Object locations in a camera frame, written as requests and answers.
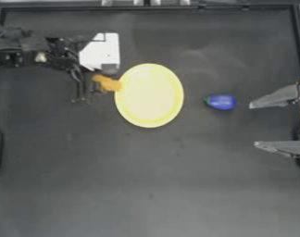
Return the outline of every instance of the blue object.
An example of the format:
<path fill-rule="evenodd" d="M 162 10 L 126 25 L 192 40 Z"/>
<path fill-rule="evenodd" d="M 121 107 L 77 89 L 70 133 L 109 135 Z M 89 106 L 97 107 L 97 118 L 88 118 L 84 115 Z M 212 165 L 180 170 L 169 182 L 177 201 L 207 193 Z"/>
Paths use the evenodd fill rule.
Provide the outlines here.
<path fill-rule="evenodd" d="M 236 97 L 231 94 L 216 94 L 205 97 L 205 103 L 221 110 L 232 110 L 237 104 Z"/>

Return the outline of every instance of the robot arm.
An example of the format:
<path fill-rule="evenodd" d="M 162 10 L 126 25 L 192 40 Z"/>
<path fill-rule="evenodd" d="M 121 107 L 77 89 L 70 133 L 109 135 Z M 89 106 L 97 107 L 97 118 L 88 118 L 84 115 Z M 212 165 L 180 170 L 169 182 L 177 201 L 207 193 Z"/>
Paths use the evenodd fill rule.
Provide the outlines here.
<path fill-rule="evenodd" d="M 101 81 L 88 79 L 88 73 L 112 77 L 120 70 L 118 34 L 101 32 L 90 40 L 82 37 L 49 38 L 34 31 L 0 26 L 0 68 L 30 66 L 69 73 L 76 82 L 73 101 L 90 102 L 92 93 L 102 86 Z"/>

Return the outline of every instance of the black table surface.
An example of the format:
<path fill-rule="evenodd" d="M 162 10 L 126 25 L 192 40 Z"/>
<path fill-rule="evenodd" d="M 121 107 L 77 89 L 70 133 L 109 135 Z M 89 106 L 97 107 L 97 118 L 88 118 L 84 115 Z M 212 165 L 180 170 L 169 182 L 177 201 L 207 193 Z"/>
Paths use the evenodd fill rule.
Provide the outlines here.
<path fill-rule="evenodd" d="M 142 129 L 113 94 L 73 105 L 62 72 L 0 70 L 0 237 L 300 237 L 300 171 L 253 146 L 291 139 L 299 107 L 248 109 L 300 78 L 287 11 L 13 12 L 6 25 L 64 37 L 117 31 L 120 75 L 166 66 L 185 105 Z M 202 104 L 224 93 L 232 112 Z"/>

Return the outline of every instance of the plate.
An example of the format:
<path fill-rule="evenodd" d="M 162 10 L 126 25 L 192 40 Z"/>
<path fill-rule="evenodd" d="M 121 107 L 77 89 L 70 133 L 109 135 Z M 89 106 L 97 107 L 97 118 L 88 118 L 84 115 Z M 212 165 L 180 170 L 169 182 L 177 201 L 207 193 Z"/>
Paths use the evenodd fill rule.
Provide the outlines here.
<path fill-rule="evenodd" d="M 141 64 L 120 79 L 116 105 L 134 125 L 156 128 L 168 124 L 184 105 L 184 87 L 176 74 L 158 64 Z"/>

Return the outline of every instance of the orange object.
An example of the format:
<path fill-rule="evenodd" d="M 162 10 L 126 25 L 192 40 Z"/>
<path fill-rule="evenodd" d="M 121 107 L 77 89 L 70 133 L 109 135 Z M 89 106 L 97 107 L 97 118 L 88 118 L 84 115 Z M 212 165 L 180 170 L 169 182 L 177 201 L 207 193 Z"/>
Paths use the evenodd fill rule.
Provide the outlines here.
<path fill-rule="evenodd" d="M 120 81 L 101 74 L 96 74 L 92 80 L 100 82 L 102 92 L 120 92 L 122 89 L 122 84 Z"/>

